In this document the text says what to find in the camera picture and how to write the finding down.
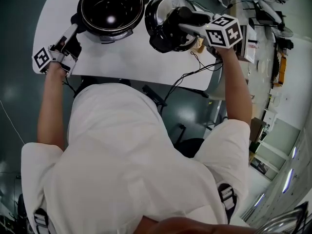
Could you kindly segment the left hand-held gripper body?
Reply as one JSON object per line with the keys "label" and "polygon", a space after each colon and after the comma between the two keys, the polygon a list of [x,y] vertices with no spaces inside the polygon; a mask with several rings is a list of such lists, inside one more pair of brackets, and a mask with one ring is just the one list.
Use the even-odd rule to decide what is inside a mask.
{"label": "left hand-held gripper body", "polygon": [[78,61],[82,47],[77,40],[77,34],[64,34],[56,44],[42,47],[32,56],[33,68],[37,73],[46,73],[49,64],[59,63],[69,78]]}

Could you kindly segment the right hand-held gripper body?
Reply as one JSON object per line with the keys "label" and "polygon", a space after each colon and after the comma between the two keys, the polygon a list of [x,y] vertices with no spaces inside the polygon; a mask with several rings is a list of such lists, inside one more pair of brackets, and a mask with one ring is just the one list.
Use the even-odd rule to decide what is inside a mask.
{"label": "right hand-held gripper body", "polygon": [[230,49],[243,39],[237,18],[229,15],[218,15],[199,30],[212,47]]}

